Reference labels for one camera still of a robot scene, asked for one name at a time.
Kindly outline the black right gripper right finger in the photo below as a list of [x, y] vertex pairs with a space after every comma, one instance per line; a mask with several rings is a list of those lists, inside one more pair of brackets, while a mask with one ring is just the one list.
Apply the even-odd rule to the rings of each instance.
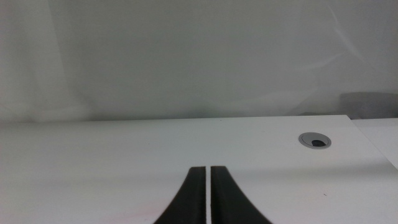
[[211, 167], [211, 221], [220, 224], [271, 224], [245, 196], [225, 166]]

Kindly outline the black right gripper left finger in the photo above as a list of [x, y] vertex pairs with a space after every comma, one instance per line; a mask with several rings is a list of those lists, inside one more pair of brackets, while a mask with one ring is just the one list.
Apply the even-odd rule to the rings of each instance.
[[173, 200], [154, 224], [206, 223], [206, 168], [191, 167]]

